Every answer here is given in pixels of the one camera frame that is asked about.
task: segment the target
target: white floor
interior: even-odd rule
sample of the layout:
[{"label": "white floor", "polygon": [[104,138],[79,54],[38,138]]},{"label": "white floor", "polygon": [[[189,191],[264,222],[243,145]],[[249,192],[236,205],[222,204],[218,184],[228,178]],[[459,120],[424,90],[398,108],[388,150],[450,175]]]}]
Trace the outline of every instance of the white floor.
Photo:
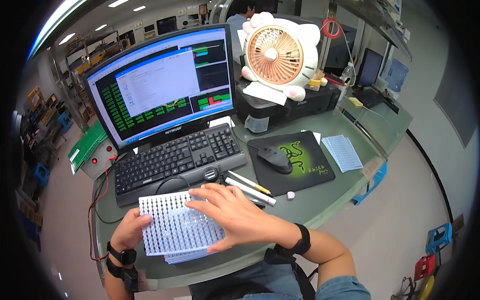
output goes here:
[{"label": "white floor", "polygon": [[[68,298],[107,299],[96,263],[88,257],[87,209],[92,180],[79,172],[72,176],[67,158],[81,132],[75,125],[58,149],[60,160],[51,170],[40,197],[44,226],[41,258],[58,289]],[[448,221],[448,214],[430,168],[408,136],[388,161],[383,182],[361,205],[349,203],[319,230],[339,238],[351,250],[357,275],[372,299],[389,299],[404,276],[413,276],[415,262],[425,255],[427,231]],[[443,260],[450,248],[442,251]],[[309,274],[316,266],[303,258]],[[187,287],[138,293],[135,298],[172,300],[187,296]]]}]

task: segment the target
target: keyboard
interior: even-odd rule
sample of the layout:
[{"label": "keyboard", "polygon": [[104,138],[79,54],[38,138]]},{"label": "keyboard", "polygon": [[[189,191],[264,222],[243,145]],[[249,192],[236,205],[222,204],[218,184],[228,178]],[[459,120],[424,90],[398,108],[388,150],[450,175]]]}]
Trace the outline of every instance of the keyboard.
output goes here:
[{"label": "keyboard", "polygon": [[247,163],[228,124],[198,131],[152,147],[115,164],[115,188],[119,207],[137,204],[139,197],[176,191],[186,187],[180,175],[190,184],[204,180],[207,167],[221,166],[222,171]]},{"label": "keyboard", "polygon": [[363,106],[365,106],[366,108],[372,108],[375,105],[380,104],[384,101],[384,96],[377,93],[373,89],[355,91],[353,93],[353,96],[356,97],[361,103],[363,103]]}]

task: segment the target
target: black mouse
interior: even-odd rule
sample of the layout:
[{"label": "black mouse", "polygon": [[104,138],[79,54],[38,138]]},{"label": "black mouse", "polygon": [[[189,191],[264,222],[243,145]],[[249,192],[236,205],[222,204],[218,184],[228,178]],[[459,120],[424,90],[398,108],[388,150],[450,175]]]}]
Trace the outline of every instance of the black mouse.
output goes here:
[{"label": "black mouse", "polygon": [[278,173],[290,174],[293,170],[287,155],[276,147],[263,147],[258,151],[257,155],[263,158]]}]

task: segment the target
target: desk fan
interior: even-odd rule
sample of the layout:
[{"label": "desk fan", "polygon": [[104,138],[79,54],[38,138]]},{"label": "desk fan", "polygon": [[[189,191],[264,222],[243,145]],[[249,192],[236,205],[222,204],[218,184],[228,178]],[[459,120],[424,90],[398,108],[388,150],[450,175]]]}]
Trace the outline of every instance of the desk fan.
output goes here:
[{"label": "desk fan", "polygon": [[262,12],[243,23],[243,30],[247,33],[243,44],[243,77],[283,91],[294,101],[302,101],[303,87],[317,68],[318,26],[299,25]]}]

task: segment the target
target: mouse pad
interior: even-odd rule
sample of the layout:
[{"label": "mouse pad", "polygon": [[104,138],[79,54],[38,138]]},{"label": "mouse pad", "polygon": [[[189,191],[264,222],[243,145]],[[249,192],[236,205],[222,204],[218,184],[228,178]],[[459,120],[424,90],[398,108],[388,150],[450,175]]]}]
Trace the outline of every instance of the mouse pad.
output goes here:
[{"label": "mouse pad", "polygon": [[[335,174],[311,131],[277,135],[249,140],[247,143],[258,184],[275,195],[295,192],[335,179]],[[265,146],[277,147],[290,160],[293,170],[280,174],[257,156],[257,149]]]}]

